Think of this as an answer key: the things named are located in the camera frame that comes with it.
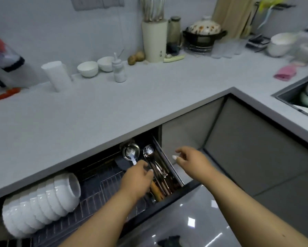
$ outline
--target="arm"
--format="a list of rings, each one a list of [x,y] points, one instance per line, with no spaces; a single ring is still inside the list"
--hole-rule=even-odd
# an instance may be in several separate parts
[[[141,160],[129,168],[123,175],[119,191],[60,247],[115,246],[128,214],[153,180],[153,171],[144,170],[147,165]]]
[[[194,148],[177,149],[177,163],[214,196],[223,216],[243,247],[308,247],[308,238],[246,194],[217,171]]]

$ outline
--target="person's left hand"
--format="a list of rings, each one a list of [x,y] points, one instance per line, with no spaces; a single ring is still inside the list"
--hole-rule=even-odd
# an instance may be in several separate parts
[[[146,194],[154,177],[153,170],[146,171],[144,166],[148,166],[145,161],[138,161],[127,170],[121,181],[120,191],[128,194],[134,202]]]

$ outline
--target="white countertop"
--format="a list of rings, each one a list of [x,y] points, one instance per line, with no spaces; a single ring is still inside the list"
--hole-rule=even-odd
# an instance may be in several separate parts
[[[278,122],[293,122],[284,126],[296,134],[306,132],[299,136],[308,141],[308,116],[271,97],[308,76],[307,66],[289,82],[274,79],[287,64],[286,59],[251,51],[218,60],[187,55],[178,62],[127,66],[124,83],[114,82],[112,73],[100,73],[91,79],[74,76],[74,88],[65,93],[55,93],[50,83],[22,90],[0,101],[0,197],[214,100],[232,87],[267,108],[266,115],[271,110],[280,114]]]

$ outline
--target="wall outlet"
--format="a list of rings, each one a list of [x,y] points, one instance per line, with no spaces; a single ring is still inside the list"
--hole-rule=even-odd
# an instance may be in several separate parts
[[[124,6],[124,0],[71,0],[76,11]]]

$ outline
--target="wooden handle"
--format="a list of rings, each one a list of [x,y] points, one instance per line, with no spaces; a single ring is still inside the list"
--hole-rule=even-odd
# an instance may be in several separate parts
[[[157,201],[162,201],[165,198],[165,196],[161,193],[159,187],[157,187],[154,181],[152,181],[151,183],[151,190]]]

